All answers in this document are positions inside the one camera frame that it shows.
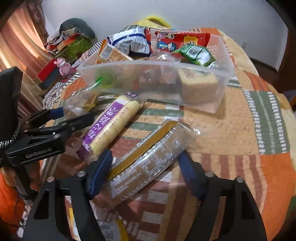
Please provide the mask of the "orange sleeve forearm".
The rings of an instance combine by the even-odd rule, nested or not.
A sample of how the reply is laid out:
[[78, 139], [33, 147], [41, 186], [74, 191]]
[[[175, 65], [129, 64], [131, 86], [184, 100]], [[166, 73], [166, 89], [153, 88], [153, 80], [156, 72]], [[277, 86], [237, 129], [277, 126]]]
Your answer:
[[1, 173], [1, 230], [15, 235], [22, 221], [25, 204], [17, 190], [9, 186]]

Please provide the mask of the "left human hand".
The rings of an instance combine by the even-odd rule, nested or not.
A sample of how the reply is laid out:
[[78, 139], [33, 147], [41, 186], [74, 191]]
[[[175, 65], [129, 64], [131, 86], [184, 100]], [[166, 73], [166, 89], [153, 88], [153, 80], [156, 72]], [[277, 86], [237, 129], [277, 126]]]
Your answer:
[[16, 183], [16, 179], [19, 178], [20, 181], [28, 181], [30, 189], [40, 191], [42, 185], [40, 179], [40, 167], [40, 162], [35, 162], [20, 168], [4, 166], [1, 168], [1, 173], [6, 184], [10, 187], [16, 188], [19, 186], [19, 184]]

